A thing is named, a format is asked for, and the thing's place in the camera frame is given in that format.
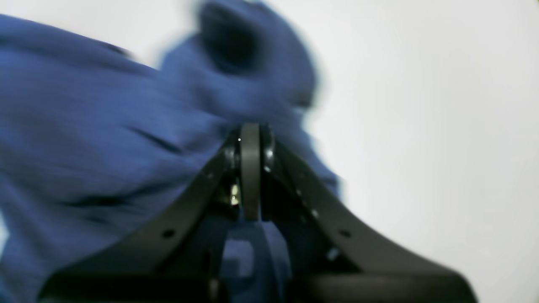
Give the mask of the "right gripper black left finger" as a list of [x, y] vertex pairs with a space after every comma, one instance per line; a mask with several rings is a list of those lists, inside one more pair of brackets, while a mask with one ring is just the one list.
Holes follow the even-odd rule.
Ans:
[[116, 244], [52, 274], [40, 303], [229, 303], [220, 278], [241, 129], [162, 213]]

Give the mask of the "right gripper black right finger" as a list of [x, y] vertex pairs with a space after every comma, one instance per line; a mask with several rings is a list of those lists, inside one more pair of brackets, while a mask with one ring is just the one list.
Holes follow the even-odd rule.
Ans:
[[287, 303], [475, 303], [458, 272], [396, 244], [352, 214], [262, 125], [261, 216], [285, 239]]

